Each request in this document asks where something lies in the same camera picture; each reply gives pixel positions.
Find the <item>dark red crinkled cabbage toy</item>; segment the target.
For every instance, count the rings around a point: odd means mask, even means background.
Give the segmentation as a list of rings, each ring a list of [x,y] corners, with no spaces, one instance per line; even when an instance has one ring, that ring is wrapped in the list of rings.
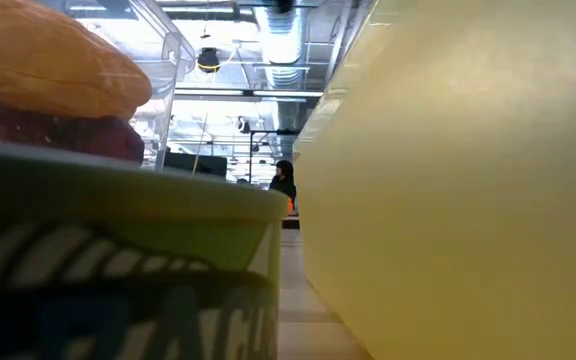
[[[116,117],[56,120],[47,138],[58,148],[141,165],[145,145],[132,126]]]

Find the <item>orange toy food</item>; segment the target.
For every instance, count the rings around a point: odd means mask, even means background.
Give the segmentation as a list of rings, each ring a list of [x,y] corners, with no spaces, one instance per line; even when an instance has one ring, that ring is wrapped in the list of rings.
[[[0,0],[0,105],[128,119],[151,96],[142,70],[78,21],[34,0]]]

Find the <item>dark red round toy food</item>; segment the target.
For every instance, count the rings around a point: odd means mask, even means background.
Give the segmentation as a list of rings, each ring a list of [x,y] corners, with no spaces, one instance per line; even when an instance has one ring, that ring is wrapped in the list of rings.
[[[0,141],[68,149],[74,137],[68,120],[0,106]]]

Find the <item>person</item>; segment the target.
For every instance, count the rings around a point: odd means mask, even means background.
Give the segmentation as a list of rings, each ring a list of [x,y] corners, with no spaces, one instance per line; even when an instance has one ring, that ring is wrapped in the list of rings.
[[[297,197],[297,189],[294,182],[294,168],[290,161],[280,160],[275,165],[276,174],[269,185],[270,190],[279,191],[290,198],[292,203]]]

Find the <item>black background monitor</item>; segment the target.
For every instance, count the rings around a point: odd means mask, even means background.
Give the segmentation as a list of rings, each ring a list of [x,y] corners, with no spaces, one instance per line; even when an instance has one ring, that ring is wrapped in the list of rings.
[[[226,178],[228,160],[218,156],[205,156],[185,153],[167,152],[164,167]]]

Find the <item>clear plastic container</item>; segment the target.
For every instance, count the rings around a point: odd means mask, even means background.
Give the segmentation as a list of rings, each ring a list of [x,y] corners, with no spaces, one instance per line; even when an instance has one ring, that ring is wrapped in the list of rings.
[[[128,122],[144,142],[141,165],[162,165],[177,82],[194,51],[155,0],[34,0],[81,23],[128,56],[148,77],[151,99]]]

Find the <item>green paper cup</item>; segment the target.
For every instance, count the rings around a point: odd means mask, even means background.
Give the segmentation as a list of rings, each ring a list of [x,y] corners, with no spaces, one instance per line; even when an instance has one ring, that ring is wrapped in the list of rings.
[[[284,195],[0,143],[0,360],[277,360]]]

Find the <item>yellow translucent plastic bin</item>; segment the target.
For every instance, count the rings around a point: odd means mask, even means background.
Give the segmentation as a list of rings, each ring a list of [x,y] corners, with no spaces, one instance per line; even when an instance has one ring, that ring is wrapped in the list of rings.
[[[374,360],[576,360],[576,0],[375,0],[295,154]]]

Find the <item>overhead frame light bar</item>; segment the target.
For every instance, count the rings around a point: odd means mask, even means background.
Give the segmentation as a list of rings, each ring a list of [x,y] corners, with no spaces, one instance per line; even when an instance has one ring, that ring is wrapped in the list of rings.
[[[222,97],[294,97],[319,98],[323,91],[295,91],[295,90],[251,90],[251,89],[208,89],[208,88],[176,88],[178,96],[222,96]]]

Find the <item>silver ventilation duct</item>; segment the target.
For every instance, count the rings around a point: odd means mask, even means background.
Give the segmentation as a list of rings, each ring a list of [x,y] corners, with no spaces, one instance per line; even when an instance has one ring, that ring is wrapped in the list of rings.
[[[255,7],[260,29],[262,59],[268,86],[272,89],[298,89],[304,70],[296,67],[302,61],[306,32],[306,10],[292,8],[281,13],[276,7]]]

